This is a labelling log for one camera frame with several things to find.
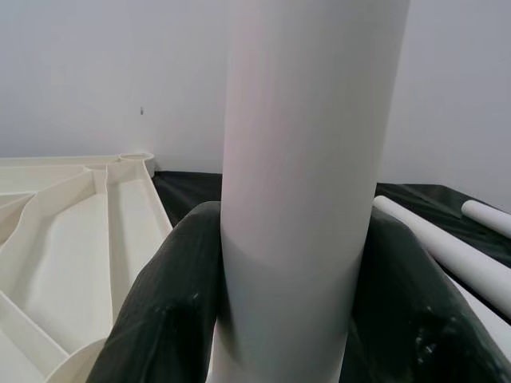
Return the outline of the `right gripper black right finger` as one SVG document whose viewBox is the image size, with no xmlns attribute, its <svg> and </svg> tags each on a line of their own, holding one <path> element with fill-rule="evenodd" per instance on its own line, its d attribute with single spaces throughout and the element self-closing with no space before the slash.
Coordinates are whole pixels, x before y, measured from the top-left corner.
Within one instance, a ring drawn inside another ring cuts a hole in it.
<svg viewBox="0 0 511 383">
<path fill-rule="evenodd" d="M 511 383 L 511 362 L 412 231 L 373 209 L 339 383 Z"/>
</svg>

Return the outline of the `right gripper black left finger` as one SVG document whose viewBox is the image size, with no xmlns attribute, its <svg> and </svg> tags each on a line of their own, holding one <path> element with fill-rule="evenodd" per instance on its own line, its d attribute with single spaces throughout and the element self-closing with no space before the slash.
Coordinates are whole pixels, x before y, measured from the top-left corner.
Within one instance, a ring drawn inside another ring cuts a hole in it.
<svg viewBox="0 0 511 383">
<path fill-rule="evenodd" d="M 209 201 L 137 275 L 86 383 L 205 383 L 223 279 L 220 202 Z"/>
</svg>

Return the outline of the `white plastic table top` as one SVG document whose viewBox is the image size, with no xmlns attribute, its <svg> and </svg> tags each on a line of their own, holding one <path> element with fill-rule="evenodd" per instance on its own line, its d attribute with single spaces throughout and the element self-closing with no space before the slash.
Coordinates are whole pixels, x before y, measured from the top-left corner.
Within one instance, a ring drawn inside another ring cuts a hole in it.
<svg viewBox="0 0 511 383">
<path fill-rule="evenodd" d="M 172 226 L 150 153 L 0 158 L 0 383 L 85 383 Z"/>
</svg>

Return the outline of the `white plastic table leg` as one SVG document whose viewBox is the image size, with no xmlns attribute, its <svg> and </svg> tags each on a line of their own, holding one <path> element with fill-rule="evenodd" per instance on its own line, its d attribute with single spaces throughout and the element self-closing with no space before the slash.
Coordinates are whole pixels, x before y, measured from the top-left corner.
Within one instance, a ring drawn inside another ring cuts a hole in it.
<svg viewBox="0 0 511 383">
<path fill-rule="evenodd" d="M 385 196 L 373 206 L 408 226 L 511 361 L 511 269 Z"/>
<path fill-rule="evenodd" d="M 490 207 L 476 200 L 467 200 L 461 206 L 464 216 L 511 239 L 511 214 Z"/>
<path fill-rule="evenodd" d="M 231 0 L 209 383 L 337 383 L 410 0 Z"/>
</svg>

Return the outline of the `black table cloth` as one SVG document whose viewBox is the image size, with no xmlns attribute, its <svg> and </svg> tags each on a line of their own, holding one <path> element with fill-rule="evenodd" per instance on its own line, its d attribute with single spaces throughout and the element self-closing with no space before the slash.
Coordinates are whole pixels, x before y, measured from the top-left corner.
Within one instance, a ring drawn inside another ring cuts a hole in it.
<svg viewBox="0 0 511 383">
<path fill-rule="evenodd" d="M 195 206 L 219 201 L 222 175 L 204 172 L 156 172 L 153 184 L 171 224 L 178 224 Z M 471 247 L 511 268 L 511 239 L 476 223 L 461 213 L 464 202 L 472 199 L 438 184 L 379 183 L 376 195 L 428 220 Z"/>
</svg>

